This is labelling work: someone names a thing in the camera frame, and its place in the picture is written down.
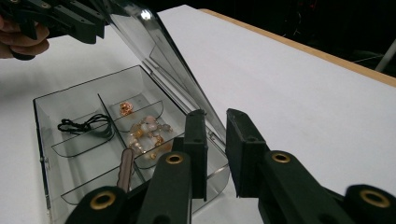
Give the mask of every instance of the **transparent container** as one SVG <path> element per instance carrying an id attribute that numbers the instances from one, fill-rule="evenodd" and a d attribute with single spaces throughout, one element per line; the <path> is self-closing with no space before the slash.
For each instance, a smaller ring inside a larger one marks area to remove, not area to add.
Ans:
<path id="1" fill-rule="evenodd" d="M 88 192 L 116 186 L 133 124 L 151 115 L 172 131 L 162 132 L 159 146 L 147 136 L 141 138 L 145 153 L 134 160 L 130 190 L 151 179 L 157 160 L 175 137 L 183 136 L 186 114 L 201 108 L 206 112 L 207 201 L 193 200 L 196 211 L 227 185 L 225 128 L 154 12 L 130 1 L 93 3 L 142 64 L 34 99 L 50 223 L 64 223 Z M 125 102 L 134 106 L 133 113 L 120 113 Z M 83 133 L 58 129 L 62 119 L 81 124 L 93 116 L 108 119 L 92 123 Z"/>

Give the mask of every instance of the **screw hole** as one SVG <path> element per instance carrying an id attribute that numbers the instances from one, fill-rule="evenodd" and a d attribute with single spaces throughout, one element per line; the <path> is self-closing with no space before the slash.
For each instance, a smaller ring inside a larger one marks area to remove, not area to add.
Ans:
<path id="1" fill-rule="evenodd" d="M 91 199 L 91 208 L 94 210 L 102 210 L 109 207 L 114 201 L 116 201 L 116 195 L 113 192 L 100 192 Z"/>
<path id="2" fill-rule="evenodd" d="M 274 153 L 272 159 L 277 162 L 287 163 L 290 161 L 290 157 L 283 153 Z"/>
<path id="3" fill-rule="evenodd" d="M 170 155 L 166 158 L 166 162 L 168 162 L 169 164 L 178 164 L 181 163 L 182 161 L 183 161 L 183 157 L 177 154 Z"/>
<path id="4" fill-rule="evenodd" d="M 386 208 L 390 206 L 390 201 L 387 197 L 385 197 L 382 193 L 370 190 L 370 189 L 364 189 L 361 191 L 361 198 L 376 207 L 381 207 L 381 208 Z"/>
<path id="5" fill-rule="evenodd" d="M 50 5 L 47 4 L 47 3 L 43 3 L 43 4 L 41 4 L 41 7 L 43 7 L 43 8 L 50 8 Z"/>

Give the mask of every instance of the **white table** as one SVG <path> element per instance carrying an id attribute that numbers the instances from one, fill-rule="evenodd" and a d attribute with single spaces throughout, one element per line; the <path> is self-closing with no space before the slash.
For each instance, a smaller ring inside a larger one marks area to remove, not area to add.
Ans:
<path id="1" fill-rule="evenodd" d="M 365 183 L 396 195 L 396 89 L 190 7 L 163 23 L 225 121 L 247 112 L 269 147 L 294 154 L 323 186 Z M 30 62 L 0 61 L 0 222 L 46 223 L 33 99 L 139 63 L 120 38 L 68 36 Z M 232 181 L 193 223 L 262 223 Z"/>

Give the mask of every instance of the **black plastic part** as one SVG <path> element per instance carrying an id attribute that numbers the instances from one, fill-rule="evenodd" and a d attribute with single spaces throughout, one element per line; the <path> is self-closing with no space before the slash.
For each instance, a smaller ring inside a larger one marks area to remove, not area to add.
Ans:
<path id="1" fill-rule="evenodd" d="M 91 21 L 95 26 L 96 35 L 104 38 L 105 37 L 105 18 L 97 11 L 82 5 L 78 1 L 67 2 L 68 7 L 76 12 L 78 15 L 83 16 L 88 21 Z"/>
<path id="2" fill-rule="evenodd" d="M 117 187 L 101 187 L 88 193 L 66 224 L 123 224 L 129 217 L 126 193 Z"/>
<path id="3" fill-rule="evenodd" d="M 21 32 L 33 40 L 37 40 L 37 32 L 35 31 L 35 22 L 28 19 L 22 19 L 19 23 Z"/>
<path id="4" fill-rule="evenodd" d="M 259 197 L 258 164 L 270 149 L 250 117 L 244 112 L 227 110 L 226 149 L 235 184 L 236 196 Z"/>
<path id="5" fill-rule="evenodd" d="M 280 219 L 295 224 L 354 223 L 291 154 L 283 151 L 266 152 L 261 171 L 264 184 L 268 187 L 259 198 L 262 217 L 268 216 L 268 211 L 277 209 L 283 216 L 272 213 L 267 217 L 272 218 L 269 223 L 277 223 L 276 220 Z"/>
<path id="6" fill-rule="evenodd" d="M 159 158 L 136 223 L 191 223 L 191 160 L 188 154 L 168 152 Z"/>
<path id="7" fill-rule="evenodd" d="M 174 138 L 174 142 L 172 144 L 172 151 L 184 151 L 184 137 Z"/>
<path id="8" fill-rule="evenodd" d="M 349 187 L 346 190 L 344 209 L 359 224 L 396 223 L 396 198 L 372 186 Z"/>
<path id="9" fill-rule="evenodd" d="M 206 201 L 207 140 L 205 112 L 195 110 L 186 117 L 183 151 L 191 157 L 192 198 Z"/>
<path id="10" fill-rule="evenodd" d="M 65 31 L 68 35 L 86 44 L 96 43 L 96 27 L 93 22 L 61 5 L 54 9 L 54 13 L 61 21 L 71 25 L 72 29 Z"/>
<path id="11" fill-rule="evenodd" d="M 35 55 L 19 54 L 14 51 L 11 51 L 11 53 L 12 53 L 12 56 L 14 56 L 14 58 L 21 60 L 21 61 L 29 61 L 35 57 Z"/>
<path id="12" fill-rule="evenodd" d="M 127 213 L 129 216 L 129 221 L 127 222 L 128 224 L 135 224 L 137 221 L 137 218 L 140 213 L 140 209 L 142 208 L 143 201 L 146 197 L 146 193 L 149 188 L 149 183 L 150 180 L 146 181 L 142 185 L 139 185 L 137 188 L 129 191 L 127 193 Z"/>

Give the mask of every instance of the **human hand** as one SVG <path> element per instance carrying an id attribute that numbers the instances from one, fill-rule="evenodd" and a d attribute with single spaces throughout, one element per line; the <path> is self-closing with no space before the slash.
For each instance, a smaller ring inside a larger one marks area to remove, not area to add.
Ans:
<path id="1" fill-rule="evenodd" d="M 13 58 L 11 49 L 25 55 L 37 55 L 46 51 L 50 46 L 47 40 L 47 36 L 50 34 L 49 29 L 37 24 L 35 31 L 37 40 L 22 34 L 17 23 L 4 20 L 0 15 L 0 59 Z"/>

